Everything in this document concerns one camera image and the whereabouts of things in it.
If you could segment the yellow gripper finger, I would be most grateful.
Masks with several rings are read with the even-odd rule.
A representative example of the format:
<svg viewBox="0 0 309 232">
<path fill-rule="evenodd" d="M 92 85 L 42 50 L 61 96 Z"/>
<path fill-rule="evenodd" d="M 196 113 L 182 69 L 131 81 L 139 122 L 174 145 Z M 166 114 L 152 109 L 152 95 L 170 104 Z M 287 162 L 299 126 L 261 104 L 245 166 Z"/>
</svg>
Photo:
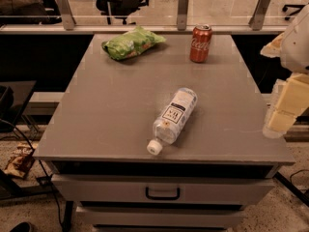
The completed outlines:
<svg viewBox="0 0 309 232">
<path fill-rule="evenodd" d="M 309 107 L 309 75 L 292 73 L 287 80 L 277 79 L 270 95 L 263 135 L 279 138 L 295 123 Z"/>
<path fill-rule="evenodd" d="M 281 42 L 284 34 L 281 33 L 276 38 L 274 38 L 270 43 L 266 44 L 260 51 L 260 54 L 268 57 L 275 58 L 280 56 L 281 52 Z"/>
</svg>

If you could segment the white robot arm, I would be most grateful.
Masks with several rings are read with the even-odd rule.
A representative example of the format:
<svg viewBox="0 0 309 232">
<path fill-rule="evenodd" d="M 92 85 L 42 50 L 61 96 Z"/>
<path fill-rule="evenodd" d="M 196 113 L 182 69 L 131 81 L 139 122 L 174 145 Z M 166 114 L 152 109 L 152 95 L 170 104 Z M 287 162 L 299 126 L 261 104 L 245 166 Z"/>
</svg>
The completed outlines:
<svg viewBox="0 0 309 232">
<path fill-rule="evenodd" d="M 260 54 L 279 57 L 281 66 L 292 72 L 286 80 L 277 79 L 273 85 L 264 121 L 263 135 L 279 138 L 309 107 L 309 5 Z"/>
</svg>

